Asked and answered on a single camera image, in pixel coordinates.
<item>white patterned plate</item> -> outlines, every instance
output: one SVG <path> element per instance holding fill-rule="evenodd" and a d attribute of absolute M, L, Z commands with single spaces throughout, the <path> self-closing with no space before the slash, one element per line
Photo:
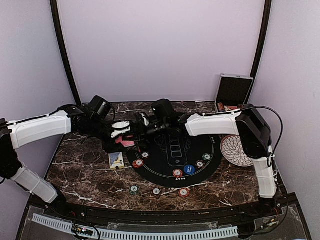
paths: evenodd
<path fill-rule="evenodd" d="M 239 136 L 229 135 L 226 136 L 220 145 L 222 155 L 230 163 L 239 167 L 250 167 L 254 163 L 244 152 L 242 143 Z"/>

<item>red poker chip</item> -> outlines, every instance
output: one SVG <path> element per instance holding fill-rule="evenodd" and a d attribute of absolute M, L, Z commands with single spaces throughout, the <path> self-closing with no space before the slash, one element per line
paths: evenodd
<path fill-rule="evenodd" d="M 141 168 L 144 164 L 145 163 L 142 159 L 137 159 L 132 163 L 133 167 L 136 169 Z"/>
<path fill-rule="evenodd" d="M 188 197 L 189 194 L 190 194 L 190 191 L 189 191 L 188 188 L 181 188 L 181 189 L 179 190 L 179 196 L 180 196 L 181 198 L 186 198 L 186 197 Z"/>
<path fill-rule="evenodd" d="M 175 178 L 180 178 L 180 177 L 182 177 L 183 174 L 184 174 L 184 173 L 183 173 L 182 170 L 180 170 L 180 169 L 175 169 L 175 170 L 173 170 L 173 176 L 174 176 Z"/>

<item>purple wall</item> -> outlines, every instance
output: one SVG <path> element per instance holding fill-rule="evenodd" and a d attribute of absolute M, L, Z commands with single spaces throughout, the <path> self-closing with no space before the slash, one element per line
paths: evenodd
<path fill-rule="evenodd" d="M 249 75 L 263 0 L 59 1 L 81 99 L 212 101 L 221 73 Z"/>
<path fill-rule="evenodd" d="M 282 116 L 284 134 L 276 161 L 288 190 L 298 196 L 312 238 L 320 239 L 319 1 L 273 1 L 251 102 Z M 265 115 L 275 140 L 278 120 Z"/>
<path fill-rule="evenodd" d="M 50 1 L 1 1 L 0 118 L 20 120 L 73 103 L 55 29 Z M 22 162 L 44 176 L 60 137 L 18 150 Z M 0 238 L 14 240 L 29 194 L 14 182 L 0 185 Z"/>

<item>poker chip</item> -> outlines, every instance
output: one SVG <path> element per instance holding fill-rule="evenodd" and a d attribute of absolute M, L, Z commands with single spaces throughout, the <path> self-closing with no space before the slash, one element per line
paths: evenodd
<path fill-rule="evenodd" d="M 209 161 L 211 159 L 211 155 L 208 153 L 205 153 L 202 155 L 202 159 L 205 161 Z"/>
<path fill-rule="evenodd" d="M 187 166 L 185 166 L 183 170 L 184 170 L 184 172 L 185 172 L 186 174 L 188 174 L 188 175 L 194 174 L 195 171 L 196 171 L 195 167 L 192 166 L 192 165 L 187 165 Z"/>
<path fill-rule="evenodd" d="M 190 194 L 190 191 L 187 188 L 181 188 L 179 190 L 179 196 L 182 197 L 182 198 L 188 197 L 189 194 Z"/>
<path fill-rule="evenodd" d="M 149 158 L 150 154 L 145 151 L 145 152 L 143 152 L 143 153 L 141 154 L 141 156 L 142 156 L 143 159 L 147 159 L 147 158 Z"/>
<path fill-rule="evenodd" d="M 137 159 L 132 163 L 133 167 L 136 169 L 141 168 L 144 164 L 145 163 L 142 159 Z"/>
<path fill-rule="evenodd" d="M 175 169 L 175 170 L 173 171 L 173 176 L 174 176 L 175 178 L 180 178 L 183 174 L 184 174 L 184 173 L 183 173 L 182 170 L 180 170 L 180 169 Z"/>
<path fill-rule="evenodd" d="M 137 195 L 139 193 L 139 187 L 137 185 L 133 185 L 130 187 L 130 194 Z"/>
<path fill-rule="evenodd" d="M 153 192 L 154 195 L 159 195 L 161 191 L 160 191 L 159 188 L 155 188 L 155 189 L 153 189 L 152 192 Z"/>
<path fill-rule="evenodd" d="M 202 169 L 205 166 L 205 162 L 200 160 L 200 161 L 197 161 L 195 165 L 198 169 Z"/>

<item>poker table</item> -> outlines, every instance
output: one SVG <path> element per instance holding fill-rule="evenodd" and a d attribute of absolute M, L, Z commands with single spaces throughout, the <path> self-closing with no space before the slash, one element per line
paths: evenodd
<path fill-rule="evenodd" d="M 179 113 L 215 109 L 213 102 L 172 102 L 172 106 Z M 139 111 L 153 114 L 151 102 L 121 102 L 114 107 L 117 121 L 134 121 Z M 75 132 L 64 136 L 46 180 L 62 191 L 68 203 L 113 210 L 191 211 L 258 201 L 253 166 L 239 167 L 224 159 L 222 137 L 156 136 L 151 148 L 124 152 L 124 168 L 111 169 L 101 141 Z M 140 167 L 135 167 L 137 160 L 143 166 L 139 161 Z M 133 186 L 138 191 L 131 191 Z M 187 190 L 183 197 L 182 188 Z"/>

